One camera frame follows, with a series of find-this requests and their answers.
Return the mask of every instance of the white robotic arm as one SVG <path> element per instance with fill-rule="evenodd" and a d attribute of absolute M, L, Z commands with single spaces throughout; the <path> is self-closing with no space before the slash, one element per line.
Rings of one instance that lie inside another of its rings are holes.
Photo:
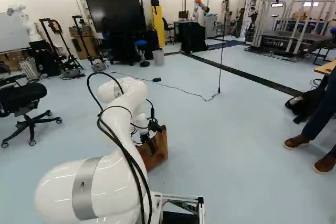
<path fill-rule="evenodd" d="M 29 34 L 30 42 L 42 40 L 40 34 L 38 34 L 35 24 L 29 20 L 29 16 L 23 11 L 26 6 L 23 4 L 9 5 L 7 14 L 11 16 L 13 13 L 19 13 L 24 26 Z"/>
<path fill-rule="evenodd" d="M 201 0 L 195 0 L 194 1 L 194 11 L 193 11 L 194 22 L 198 22 L 198 7 L 200 7 L 202 11 L 204 11 L 205 13 L 209 12 L 209 7 L 203 4 Z"/>
<path fill-rule="evenodd" d="M 108 103 L 107 108 L 112 106 L 103 112 L 101 118 L 114 131 L 147 179 L 145 165 L 130 135 L 132 118 L 137 126 L 147 126 L 146 116 L 137 114 L 146 99 L 147 88 L 143 82 L 132 78 L 123 78 L 118 82 L 124 91 L 123 95 L 114 81 L 103 84 L 98 90 L 99 99 Z M 141 130 L 142 134 L 148 132 L 148 129 Z M 141 179 L 140 184 L 147 223 L 149 202 Z M 55 167 L 40 181 L 36 189 L 35 206 L 48 223 L 140 223 L 138 188 L 120 149 L 104 157 L 68 162 Z M 151 223 L 159 223 L 159 216 L 160 213 L 153 208 Z"/>

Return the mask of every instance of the tv screen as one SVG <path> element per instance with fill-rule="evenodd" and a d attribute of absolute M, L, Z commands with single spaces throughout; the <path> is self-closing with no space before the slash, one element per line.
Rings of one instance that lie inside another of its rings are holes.
<path fill-rule="evenodd" d="M 87 0 L 91 17 L 98 33 L 114 33 L 145 29 L 139 0 Z"/>

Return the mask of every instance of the trash can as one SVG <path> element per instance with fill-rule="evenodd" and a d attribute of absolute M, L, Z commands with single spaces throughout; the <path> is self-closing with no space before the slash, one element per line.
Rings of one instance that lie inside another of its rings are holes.
<path fill-rule="evenodd" d="M 153 57 L 154 57 L 154 64 L 158 66 L 162 66 L 164 63 L 164 53 L 163 51 L 156 50 L 153 51 Z"/>

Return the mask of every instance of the blue stool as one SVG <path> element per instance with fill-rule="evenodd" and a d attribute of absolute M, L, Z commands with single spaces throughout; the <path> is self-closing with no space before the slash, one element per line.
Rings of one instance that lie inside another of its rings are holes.
<path fill-rule="evenodd" d="M 146 61 L 145 58 L 145 50 L 147 47 L 147 41 L 146 40 L 137 40 L 135 43 L 135 46 L 137 47 L 138 54 L 141 56 L 141 62 L 139 63 L 141 67 L 148 67 L 150 65 L 149 61 Z"/>

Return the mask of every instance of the window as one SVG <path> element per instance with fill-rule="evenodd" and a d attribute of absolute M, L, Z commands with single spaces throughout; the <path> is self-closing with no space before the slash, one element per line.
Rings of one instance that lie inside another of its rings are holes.
<path fill-rule="evenodd" d="M 310 6 L 311 2 L 305 2 L 303 6 Z M 313 2 L 313 6 L 318 6 L 319 2 Z"/>
<path fill-rule="evenodd" d="M 272 3 L 271 7 L 283 7 L 284 3 L 283 2 L 279 2 L 279 3 Z"/>

